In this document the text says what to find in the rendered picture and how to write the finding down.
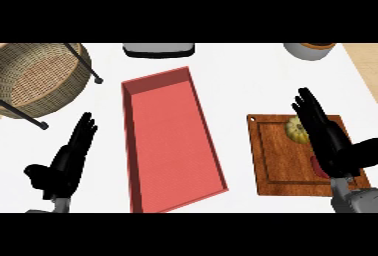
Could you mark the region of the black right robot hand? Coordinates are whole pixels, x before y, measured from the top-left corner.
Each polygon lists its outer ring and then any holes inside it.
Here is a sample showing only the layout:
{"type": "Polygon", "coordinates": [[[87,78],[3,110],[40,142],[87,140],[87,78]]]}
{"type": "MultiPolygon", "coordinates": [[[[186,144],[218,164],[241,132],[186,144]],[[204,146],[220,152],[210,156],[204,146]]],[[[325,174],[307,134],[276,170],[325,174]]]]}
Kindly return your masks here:
{"type": "Polygon", "coordinates": [[[331,178],[356,177],[360,169],[378,165],[378,138],[353,144],[307,88],[298,89],[292,109],[309,134],[316,159],[331,178]]]}

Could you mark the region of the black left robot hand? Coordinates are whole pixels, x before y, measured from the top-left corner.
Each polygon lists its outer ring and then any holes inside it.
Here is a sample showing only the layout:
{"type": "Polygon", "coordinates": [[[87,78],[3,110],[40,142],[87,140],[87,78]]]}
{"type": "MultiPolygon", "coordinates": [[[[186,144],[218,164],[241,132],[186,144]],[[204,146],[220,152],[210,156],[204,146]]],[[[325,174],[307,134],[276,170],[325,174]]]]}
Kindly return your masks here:
{"type": "Polygon", "coordinates": [[[75,125],[68,144],[60,147],[52,164],[26,166],[24,173],[31,180],[32,188],[43,191],[44,200],[69,198],[75,193],[96,131],[91,113],[86,112],[75,125]]]}

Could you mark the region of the yellow green bell pepper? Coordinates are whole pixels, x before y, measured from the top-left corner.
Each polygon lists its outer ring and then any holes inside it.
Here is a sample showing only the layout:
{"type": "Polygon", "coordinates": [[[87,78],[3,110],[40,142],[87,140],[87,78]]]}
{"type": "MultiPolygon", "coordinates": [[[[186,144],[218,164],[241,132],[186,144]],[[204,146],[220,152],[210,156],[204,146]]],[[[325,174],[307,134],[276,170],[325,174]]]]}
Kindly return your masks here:
{"type": "Polygon", "coordinates": [[[298,144],[310,142],[307,131],[303,127],[298,117],[292,117],[285,124],[285,132],[288,138],[298,144]]]}

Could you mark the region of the brown wooden cutting board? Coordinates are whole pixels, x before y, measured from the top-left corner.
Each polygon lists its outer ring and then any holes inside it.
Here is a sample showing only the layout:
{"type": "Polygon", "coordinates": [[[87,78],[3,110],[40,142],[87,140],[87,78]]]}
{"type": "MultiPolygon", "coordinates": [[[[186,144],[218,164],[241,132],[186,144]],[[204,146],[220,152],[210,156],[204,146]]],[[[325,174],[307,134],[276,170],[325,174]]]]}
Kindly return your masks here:
{"type": "Polygon", "coordinates": [[[289,118],[291,115],[246,115],[257,194],[329,197],[331,181],[313,170],[311,146],[286,136],[289,118]]]}

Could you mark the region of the red cardboard box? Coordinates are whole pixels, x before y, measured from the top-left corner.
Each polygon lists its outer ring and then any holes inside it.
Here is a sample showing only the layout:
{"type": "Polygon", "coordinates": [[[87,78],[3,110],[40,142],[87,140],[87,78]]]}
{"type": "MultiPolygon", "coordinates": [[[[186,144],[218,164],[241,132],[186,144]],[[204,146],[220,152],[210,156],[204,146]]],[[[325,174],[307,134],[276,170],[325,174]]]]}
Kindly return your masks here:
{"type": "Polygon", "coordinates": [[[130,211],[168,212],[227,191],[189,69],[125,81],[130,211]]]}

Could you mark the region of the red vegetable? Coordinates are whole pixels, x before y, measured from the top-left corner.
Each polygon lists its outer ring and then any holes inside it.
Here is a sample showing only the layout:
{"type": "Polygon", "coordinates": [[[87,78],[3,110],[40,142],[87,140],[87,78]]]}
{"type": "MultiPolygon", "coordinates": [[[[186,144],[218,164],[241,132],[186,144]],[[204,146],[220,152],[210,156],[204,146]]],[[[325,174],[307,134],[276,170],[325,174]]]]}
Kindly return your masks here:
{"type": "Polygon", "coordinates": [[[328,174],[326,174],[325,171],[322,170],[322,167],[320,167],[320,164],[319,164],[316,155],[313,155],[313,156],[310,157],[310,163],[311,163],[311,167],[313,167],[314,174],[316,174],[320,178],[329,179],[328,174]]]}

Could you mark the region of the grey round pot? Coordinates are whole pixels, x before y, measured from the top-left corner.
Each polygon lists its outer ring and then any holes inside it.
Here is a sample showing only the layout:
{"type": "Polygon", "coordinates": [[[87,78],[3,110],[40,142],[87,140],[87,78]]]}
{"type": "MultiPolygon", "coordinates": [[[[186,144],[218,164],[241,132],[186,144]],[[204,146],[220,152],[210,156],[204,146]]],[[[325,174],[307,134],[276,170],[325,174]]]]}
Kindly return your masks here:
{"type": "Polygon", "coordinates": [[[320,60],[331,52],[334,43],[285,43],[283,47],[294,57],[301,60],[320,60]]]}

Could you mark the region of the grey and black appliance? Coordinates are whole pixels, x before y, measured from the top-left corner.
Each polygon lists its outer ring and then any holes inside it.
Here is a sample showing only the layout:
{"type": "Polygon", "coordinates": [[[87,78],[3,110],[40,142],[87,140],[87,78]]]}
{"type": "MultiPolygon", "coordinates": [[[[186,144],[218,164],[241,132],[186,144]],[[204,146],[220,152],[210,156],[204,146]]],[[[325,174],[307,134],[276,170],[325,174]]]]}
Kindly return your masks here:
{"type": "Polygon", "coordinates": [[[180,58],[195,53],[193,43],[124,43],[122,50],[134,58],[180,58]]]}

